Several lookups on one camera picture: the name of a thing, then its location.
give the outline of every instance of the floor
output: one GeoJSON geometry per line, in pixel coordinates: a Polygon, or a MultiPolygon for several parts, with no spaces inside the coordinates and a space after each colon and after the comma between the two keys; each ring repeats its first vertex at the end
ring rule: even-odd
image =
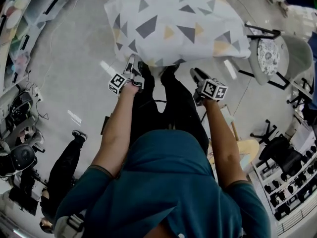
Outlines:
{"type": "MultiPolygon", "coordinates": [[[[41,87],[50,67],[51,33],[67,17],[53,34],[53,65],[41,89],[44,101],[37,105],[40,114],[49,115],[49,120],[40,119],[38,122],[45,138],[43,146],[46,152],[37,154],[36,168],[43,179],[48,179],[55,161],[72,140],[71,131],[74,129],[88,135],[75,176],[85,171],[98,151],[105,116],[111,114],[116,104],[117,97],[107,89],[110,78],[99,65],[104,60],[118,70],[123,70],[125,66],[115,58],[114,40],[103,8],[106,1],[78,0],[69,14],[75,4],[72,0],[57,19],[46,25],[31,55],[30,81],[41,87]]],[[[301,8],[292,8],[289,18],[284,19],[277,6],[268,4],[266,0],[240,0],[243,4],[238,0],[227,1],[244,21],[264,28],[282,29],[303,38],[316,28],[311,12],[301,8]]],[[[250,70],[247,60],[239,59],[237,63],[244,70],[250,70]]],[[[266,119],[277,125],[280,132],[289,126],[293,115],[291,106],[286,104],[291,95],[290,89],[282,91],[271,85],[260,86],[254,79],[242,74],[237,74],[233,80],[223,59],[204,59],[184,63],[176,73],[176,77],[191,92],[195,89],[189,74],[191,67],[208,72],[229,87],[223,103],[235,116],[236,129],[242,139],[248,138],[251,132],[262,132],[266,119]]],[[[154,98],[165,100],[159,79],[156,85],[154,98]]],[[[160,110],[164,108],[161,104],[158,107],[160,110]]],[[[204,109],[199,108],[198,111],[202,116],[204,109]]],[[[14,209],[8,215],[36,237],[51,237],[39,228],[42,217],[39,207],[36,218],[29,218],[27,213],[14,209]]]]}

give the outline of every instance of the shelf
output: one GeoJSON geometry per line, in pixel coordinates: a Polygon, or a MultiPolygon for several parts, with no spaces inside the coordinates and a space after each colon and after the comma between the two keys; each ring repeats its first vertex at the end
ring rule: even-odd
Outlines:
{"type": "Polygon", "coordinates": [[[10,43],[8,42],[0,47],[0,97],[4,94],[4,76],[10,43]]]}
{"type": "Polygon", "coordinates": [[[24,17],[29,25],[36,25],[41,22],[44,12],[50,7],[54,0],[31,0],[24,17]]]}
{"type": "Polygon", "coordinates": [[[3,91],[2,95],[7,93],[8,91],[10,91],[14,86],[16,86],[17,84],[21,83],[24,79],[26,79],[28,77],[28,72],[25,72],[24,76],[21,77],[19,80],[17,80],[15,83],[12,83],[9,87],[5,88],[5,90],[3,91]]]}
{"type": "Polygon", "coordinates": [[[30,30],[30,26],[28,22],[26,21],[25,17],[22,17],[20,24],[18,25],[18,28],[16,30],[15,37],[17,38],[17,40],[20,41],[23,38],[23,36],[27,34],[29,30],[30,30]]]}
{"type": "Polygon", "coordinates": [[[303,171],[305,170],[314,160],[315,157],[317,156],[317,152],[314,153],[314,155],[311,157],[311,159],[302,166],[302,168],[294,175],[292,176],[290,179],[288,179],[286,182],[284,182],[283,184],[281,184],[281,186],[277,189],[275,189],[274,191],[272,191],[270,194],[268,194],[269,196],[273,195],[274,193],[276,193],[279,190],[285,189],[293,180],[295,180],[297,178],[297,176],[303,171]]]}
{"type": "Polygon", "coordinates": [[[311,177],[309,177],[307,179],[307,181],[300,188],[298,188],[298,190],[294,191],[294,193],[291,194],[290,196],[288,196],[283,202],[281,202],[277,206],[275,206],[274,209],[277,209],[279,206],[281,206],[282,204],[286,203],[289,199],[291,199],[293,196],[295,196],[302,188],[304,188],[315,177],[315,175],[317,175],[317,171],[315,171],[311,175],[311,177]]]}

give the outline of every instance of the black cable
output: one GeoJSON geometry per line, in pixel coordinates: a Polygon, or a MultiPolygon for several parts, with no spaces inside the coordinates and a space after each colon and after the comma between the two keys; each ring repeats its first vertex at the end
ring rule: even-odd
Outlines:
{"type": "Polygon", "coordinates": [[[200,123],[203,123],[203,120],[205,119],[206,115],[207,115],[207,111],[204,113],[203,118],[200,120],[200,123]]]}
{"type": "Polygon", "coordinates": [[[34,94],[33,94],[34,84],[32,84],[32,85],[30,86],[30,88],[29,88],[29,92],[31,91],[31,88],[32,88],[32,95],[34,96],[34,94]]]}
{"type": "Polygon", "coordinates": [[[44,118],[44,119],[46,119],[46,120],[49,120],[49,114],[48,114],[48,113],[46,113],[45,115],[41,115],[41,114],[40,114],[40,112],[39,112],[39,110],[38,110],[38,102],[39,102],[39,101],[40,101],[40,100],[38,100],[38,101],[36,102],[36,104],[35,104],[35,108],[36,108],[36,111],[37,111],[37,113],[38,113],[38,119],[36,120],[34,126],[36,126],[36,124],[38,123],[38,121],[39,121],[40,118],[44,118]]]}
{"type": "Polygon", "coordinates": [[[167,103],[167,101],[162,101],[162,100],[154,100],[155,102],[162,102],[162,103],[167,103]]]}
{"type": "Polygon", "coordinates": [[[30,81],[30,72],[28,73],[28,81],[27,82],[28,83],[26,84],[25,89],[28,89],[28,85],[31,83],[31,81],[30,81]]]}
{"type": "MultiPolygon", "coordinates": [[[[167,103],[167,101],[162,101],[162,100],[154,100],[155,102],[162,102],[162,103],[167,103]]],[[[139,108],[145,106],[147,103],[149,103],[150,101],[144,103],[143,105],[141,105],[139,108]]],[[[204,113],[203,118],[201,119],[201,123],[203,122],[203,120],[205,119],[205,116],[207,115],[207,111],[204,113]]]]}

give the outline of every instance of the gray chair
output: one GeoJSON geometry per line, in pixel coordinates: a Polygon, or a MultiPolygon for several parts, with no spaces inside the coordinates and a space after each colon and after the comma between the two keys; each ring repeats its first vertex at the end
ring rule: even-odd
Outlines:
{"type": "Polygon", "coordinates": [[[284,85],[280,85],[276,82],[271,81],[271,78],[274,75],[268,76],[262,72],[258,61],[259,40],[252,40],[250,42],[251,55],[249,57],[249,63],[251,66],[252,73],[243,70],[239,70],[239,72],[254,77],[259,85],[265,85],[268,83],[282,90],[285,90],[286,87],[291,82],[293,82],[299,74],[308,70],[312,66],[313,52],[311,47],[307,44],[307,42],[305,42],[303,39],[297,36],[282,35],[282,38],[287,47],[287,50],[284,50],[284,52],[288,53],[289,62],[285,76],[283,76],[280,71],[278,71],[276,75],[284,81],[284,85]]]}

